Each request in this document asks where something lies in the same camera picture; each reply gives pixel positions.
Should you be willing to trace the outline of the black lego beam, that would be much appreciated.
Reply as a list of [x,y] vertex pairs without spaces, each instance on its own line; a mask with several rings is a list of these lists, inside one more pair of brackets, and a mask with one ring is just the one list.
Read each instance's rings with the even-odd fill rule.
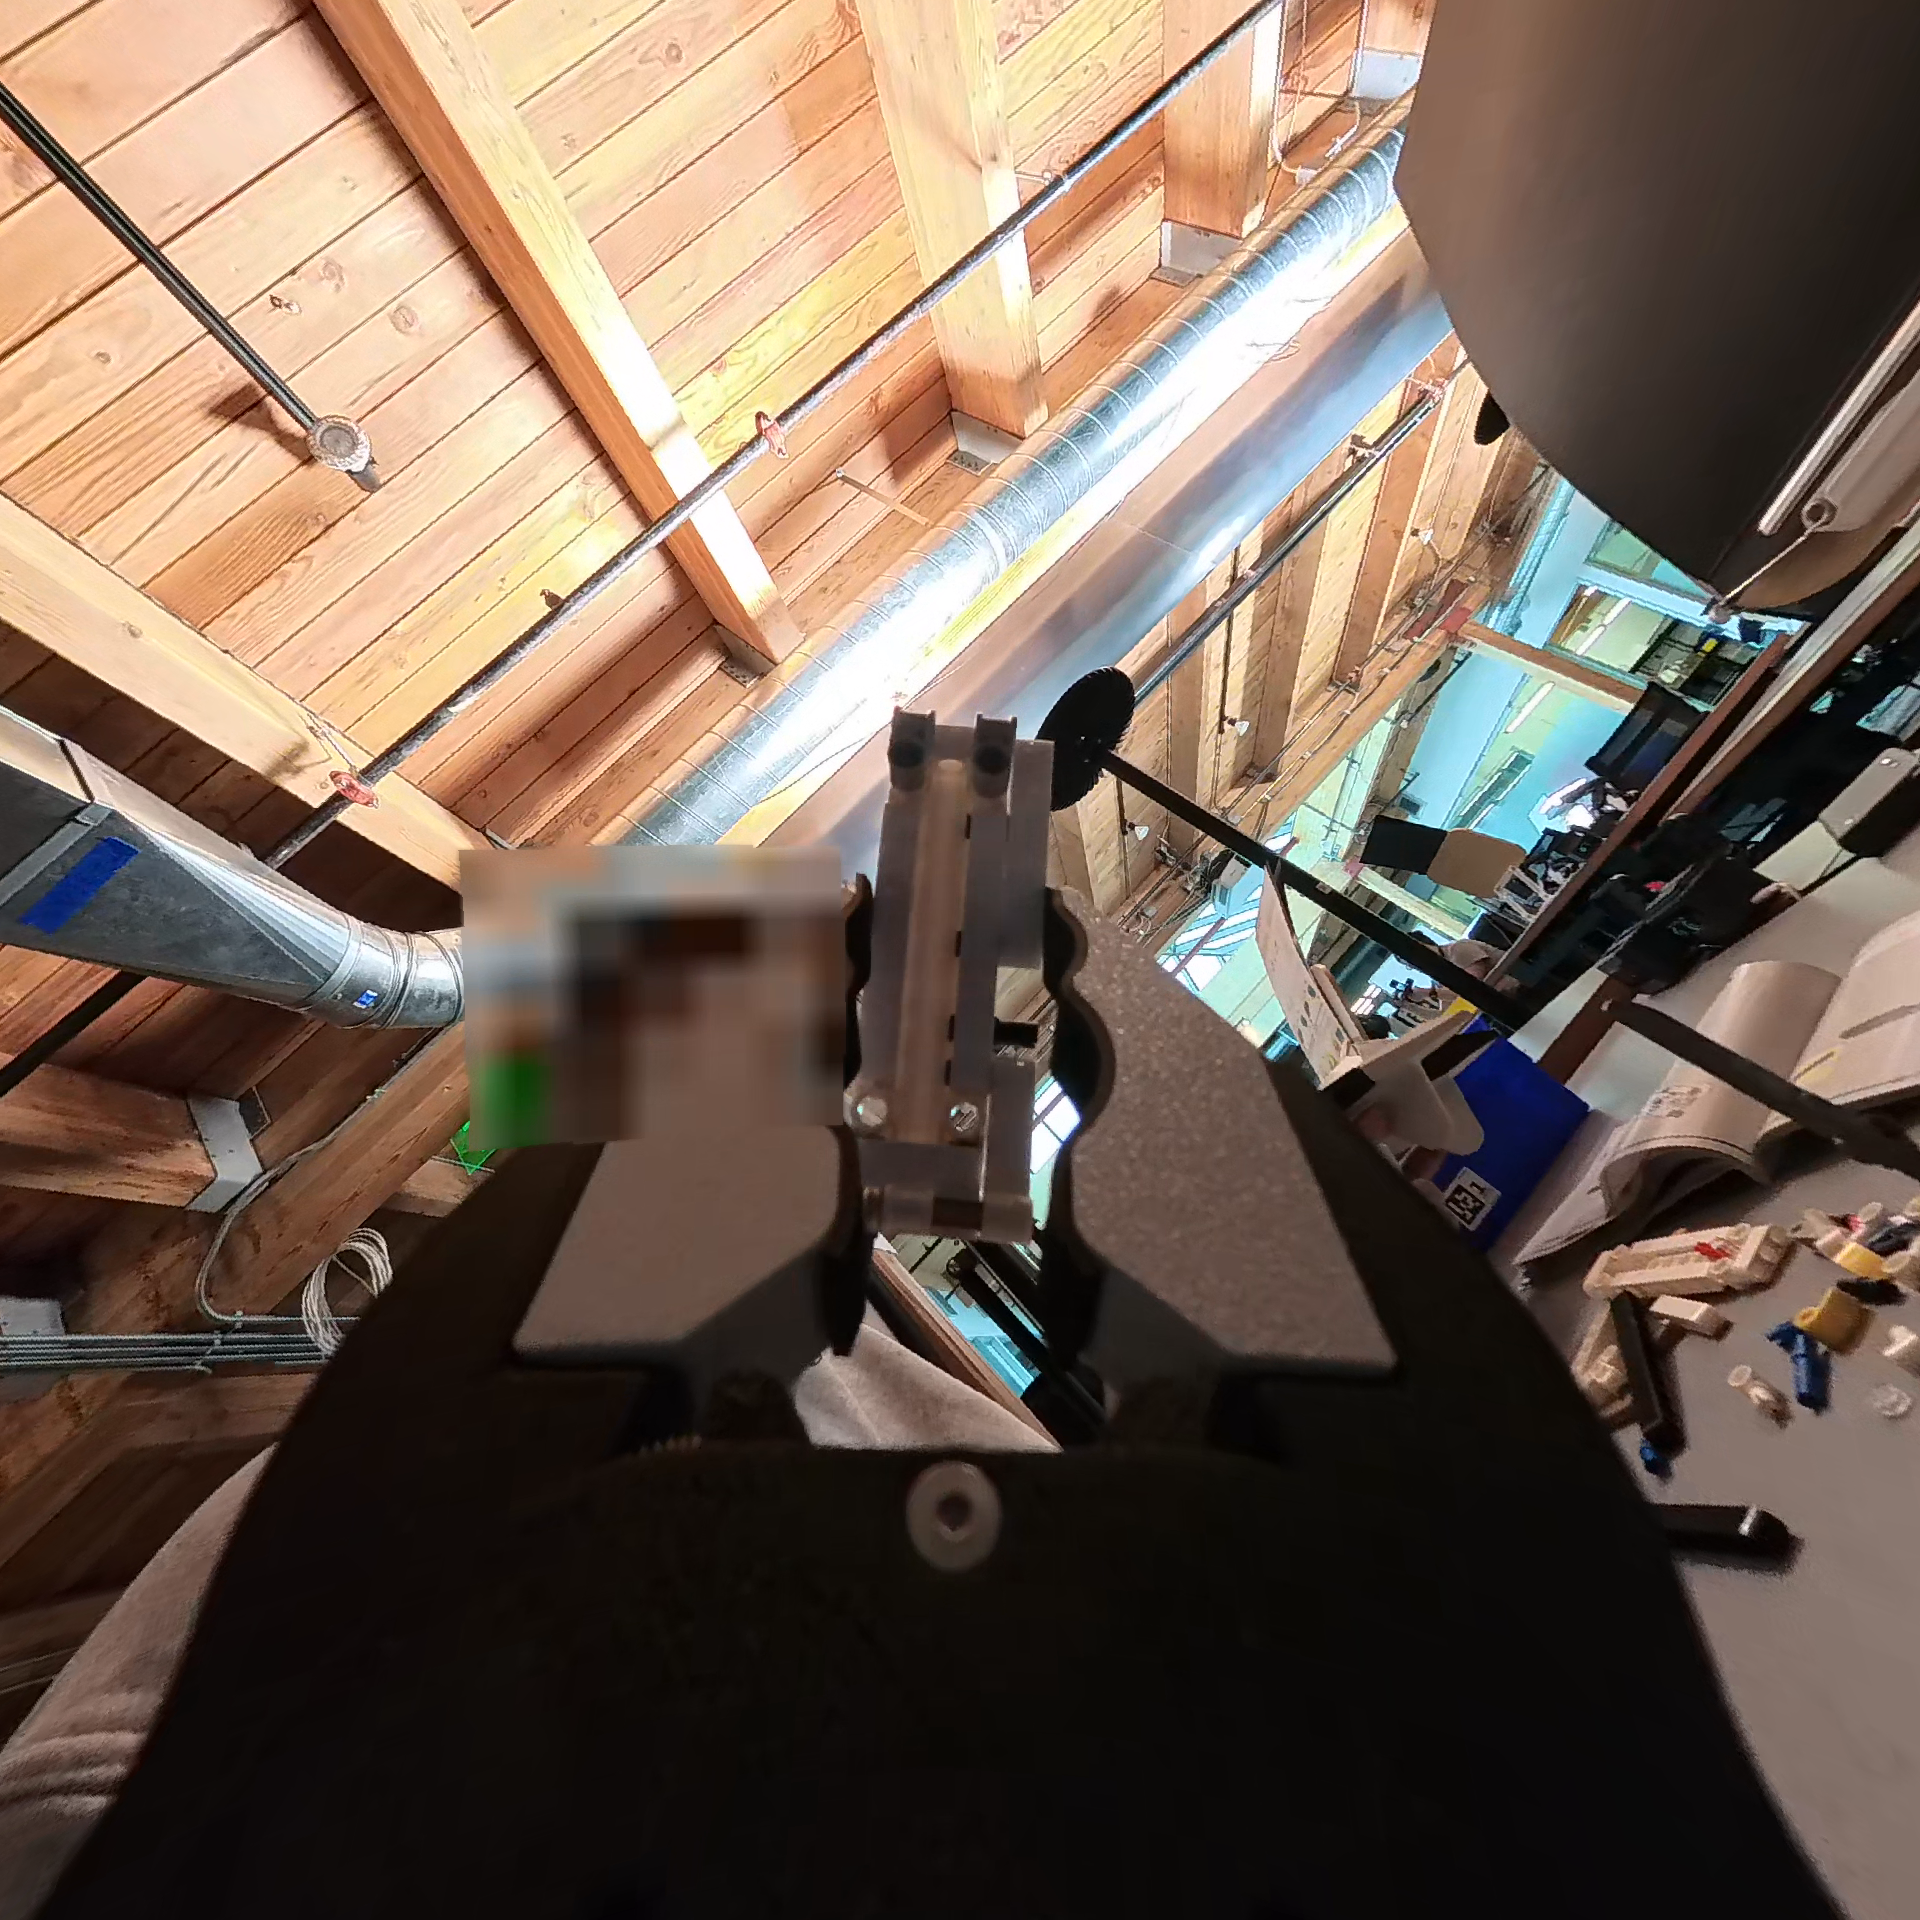
[[1688,1442],[1677,1399],[1664,1359],[1658,1354],[1643,1298],[1618,1292],[1609,1300],[1609,1315],[1626,1374],[1628,1407],[1640,1428],[1640,1454],[1654,1472],[1653,1462],[1672,1463]]

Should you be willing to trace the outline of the black sprinkler pipe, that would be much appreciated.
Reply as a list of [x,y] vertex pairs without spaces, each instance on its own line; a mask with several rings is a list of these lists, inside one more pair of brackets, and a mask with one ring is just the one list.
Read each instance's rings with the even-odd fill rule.
[[251,340],[210,303],[203,290],[185,276],[179,265],[131,220],[118,202],[101,188],[89,169],[41,124],[41,119],[2,88],[2,121],[25,152],[108,230],[113,241],[133,257],[134,265],[150,274],[200,329],[218,344],[226,356],[270,398],[305,434],[309,457],[336,473],[346,473],[360,489],[372,495],[379,488],[378,462],[365,427],[347,416],[325,416],[305,403],[285,376],[281,376]]

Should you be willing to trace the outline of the black lego axle with gear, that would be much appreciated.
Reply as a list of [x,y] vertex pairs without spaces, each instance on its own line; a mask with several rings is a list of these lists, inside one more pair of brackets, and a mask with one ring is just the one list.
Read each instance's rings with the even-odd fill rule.
[[[1504,993],[1489,978],[1474,976],[1432,943],[1380,920],[1369,907],[1347,899],[1198,801],[1118,758],[1118,746],[1134,714],[1136,689],[1115,668],[1085,674],[1046,711],[1040,736],[1051,746],[1050,807],[1054,811],[1080,803],[1101,778],[1115,778],[1121,784],[1132,787],[1150,803],[1164,807],[1172,822],[1198,831],[1208,842],[1218,844],[1267,874],[1281,889],[1309,902],[1340,923],[1380,944],[1414,971],[1428,976],[1437,987],[1465,999],[1489,1017],[1492,1030],[1510,1036],[1537,1017],[1537,1003]],[[1800,1089],[1795,1082],[1705,1039],[1701,1032],[1684,1026],[1643,999],[1626,996],[1616,1020],[1673,1058],[1755,1099],[1765,1111],[1797,1121],[1806,1132],[1834,1143],[1848,1160],[1891,1168],[1908,1179],[1918,1176],[1916,1143],[1904,1135],[1891,1132],[1884,1123],[1861,1111],[1834,1107],[1813,1091]]]

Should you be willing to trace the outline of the person's beige sweater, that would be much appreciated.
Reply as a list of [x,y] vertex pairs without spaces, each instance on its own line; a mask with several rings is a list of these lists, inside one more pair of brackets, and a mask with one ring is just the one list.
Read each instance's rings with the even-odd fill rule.
[[[808,1367],[795,1407],[808,1438],[827,1449],[1057,1449],[995,1399],[915,1355],[876,1315],[850,1355],[827,1354]],[[272,1454],[254,1454],[181,1523],[4,1742],[4,1919],[41,1911],[123,1790]]]

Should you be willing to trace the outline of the long black ceiling pipe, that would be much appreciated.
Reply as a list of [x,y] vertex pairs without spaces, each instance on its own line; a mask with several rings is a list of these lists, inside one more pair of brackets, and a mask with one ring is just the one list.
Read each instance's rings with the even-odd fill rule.
[[907,224],[922,263],[939,267],[907,307],[826,371],[803,396],[758,410],[721,464],[693,450],[681,478],[668,454],[693,448],[690,426],[665,386],[571,217],[560,183],[499,81],[461,6],[321,6],[331,38],[417,158],[444,210],[521,327],[533,337],[574,411],[632,486],[648,522],[581,588],[480,666],[392,748],[347,776],[342,792],[274,848],[281,867],[328,828],[370,826],[400,768],[625,577],[669,546],[678,568],[731,635],[746,666],[768,671],[797,644],[777,624],[777,593],[730,559],[748,537],[723,539],[715,519],[730,489],[766,460],[784,460],[801,424],[841,394],[907,332],[931,320],[984,273],[1020,252],[1032,224],[1058,206],[1118,147],[1150,126],[1185,90],[1242,41],[1281,25],[1284,6],[1249,6],[1201,41],[1139,108],[1032,196],[1018,188],[1006,136],[1002,43],[995,6],[856,6],[873,94],[886,128]]

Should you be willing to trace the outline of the white lego beam assembly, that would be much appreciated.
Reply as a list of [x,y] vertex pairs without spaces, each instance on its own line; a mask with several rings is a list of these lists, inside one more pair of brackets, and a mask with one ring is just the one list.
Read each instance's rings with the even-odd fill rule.
[[899,711],[848,1089],[886,1236],[1029,1242],[1038,1041],[1002,1036],[1002,976],[1038,970],[1051,748],[1010,718]]

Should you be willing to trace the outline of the pile of small lego pieces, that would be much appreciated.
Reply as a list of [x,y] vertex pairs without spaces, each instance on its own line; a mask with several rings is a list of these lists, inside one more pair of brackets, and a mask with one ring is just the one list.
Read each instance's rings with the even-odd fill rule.
[[1795,1223],[1766,1225],[1787,1231],[1795,1242],[1777,1282],[1745,1294],[1643,1300],[1654,1350],[1664,1359],[1688,1435],[1672,1463],[1653,1462],[1654,1472],[1642,1462],[1642,1433],[1628,1407],[1626,1369],[1618,1359],[1609,1300],[1598,1300],[1581,1289],[1592,1315],[1570,1355],[1574,1387],[1605,1427],[1632,1435],[1640,1465],[1654,1481],[1667,1481],[1673,1475],[1675,1462],[1690,1444],[1675,1359],[1680,1347],[1684,1343],[1728,1347],[1741,1321],[1739,1310],[1747,1303],[1765,1305],[1770,1294],[1785,1282],[1797,1258],[1810,1258],[1829,1280],[1808,1303],[1782,1310],[1760,1329],[1760,1343],[1780,1359],[1785,1382],[1765,1374],[1755,1360],[1733,1360],[1726,1374],[1726,1383],[1739,1401],[1770,1427],[1785,1427],[1800,1411],[1829,1411],[1836,1363],[1861,1350],[1885,1307],[1916,1307],[1916,1199],[1899,1208],[1869,1202],[1853,1211],[1806,1210]]

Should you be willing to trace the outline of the white lego frame with red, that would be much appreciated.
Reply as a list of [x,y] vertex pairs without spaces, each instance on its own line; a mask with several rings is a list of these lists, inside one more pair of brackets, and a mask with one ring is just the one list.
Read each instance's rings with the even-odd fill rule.
[[1677,1233],[1598,1256],[1581,1287],[1598,1300],[1745,1294],[1777,1282],[1793,1250],[1787,1231],[1770,1223]]

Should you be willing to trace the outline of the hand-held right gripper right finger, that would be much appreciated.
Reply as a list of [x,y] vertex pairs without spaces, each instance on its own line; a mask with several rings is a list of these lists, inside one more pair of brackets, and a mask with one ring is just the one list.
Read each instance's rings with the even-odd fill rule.
[[1386,1378],[1394,1347],[1258,1050],[1067,889],[1051,1068],[1077,1127],[1040,1233],[1043,1329],[1100,1378]]

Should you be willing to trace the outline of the lego instruction booklet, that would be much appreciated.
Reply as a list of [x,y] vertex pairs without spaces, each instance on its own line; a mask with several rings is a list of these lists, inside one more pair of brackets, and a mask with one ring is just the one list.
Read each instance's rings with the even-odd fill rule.
[[[1876,931],[1840,970],[1762,958],[1731,974],[1699,1032],[1849,1114],[1918,1091],[1918,916]],[[1632,1121],[1592,1155],[1579,1187],[1520,1248],[1533,1266],[1598,1256],[1720,1177],[1755,1183],[1795,1121],[1721,1079],[1673,1063]]]

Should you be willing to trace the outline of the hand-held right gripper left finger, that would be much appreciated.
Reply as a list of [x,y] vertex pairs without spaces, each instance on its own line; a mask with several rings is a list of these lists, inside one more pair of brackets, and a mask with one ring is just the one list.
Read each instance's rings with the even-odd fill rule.
[[873,887],[628,880],[566,904],[544,1126],[593,1176],[529,1363],[813,1363],[866,1310],[846,1091]]

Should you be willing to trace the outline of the large black cylinder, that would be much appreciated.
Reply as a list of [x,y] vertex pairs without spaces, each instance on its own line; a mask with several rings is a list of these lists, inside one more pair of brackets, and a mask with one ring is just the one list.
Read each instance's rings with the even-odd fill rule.
[[1741,610],[1916,518],[1916,3],[1444,3],[1396,188],[1497,410]]

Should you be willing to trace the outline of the blue box with printed tag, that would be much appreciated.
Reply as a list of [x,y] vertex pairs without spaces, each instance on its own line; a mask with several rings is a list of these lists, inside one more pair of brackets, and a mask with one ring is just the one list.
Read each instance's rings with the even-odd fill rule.
[[1476,1119],[1482,1138],[1470,1155],[1444,1155],[1428,1187],[1465,1240],[1490,1252],[1592,1110],[1483,1017],[1476,1015],[1465,1034],[1486,1046],[1452,1082]]

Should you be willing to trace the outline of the silver spiral ceiling duct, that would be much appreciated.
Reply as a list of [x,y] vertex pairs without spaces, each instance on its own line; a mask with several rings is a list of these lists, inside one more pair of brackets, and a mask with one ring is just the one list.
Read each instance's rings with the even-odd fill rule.
[[1002,462],[848,614],[648,792],[620,847],[708,847],[766,804],[795,804],[896,707],[946,671],[1251,380],[1278,364],[1403,230],[1394,175],[1411,98],[1380,114],[1270,222],[1021,450]]

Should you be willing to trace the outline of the grey metal air duct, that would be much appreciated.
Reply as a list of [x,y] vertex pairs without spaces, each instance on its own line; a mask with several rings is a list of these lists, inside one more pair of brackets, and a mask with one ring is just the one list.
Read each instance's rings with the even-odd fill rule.
[[368,923],[106,762],[2,715],[2,940],[336,1026],[465,1017],[461,934]]

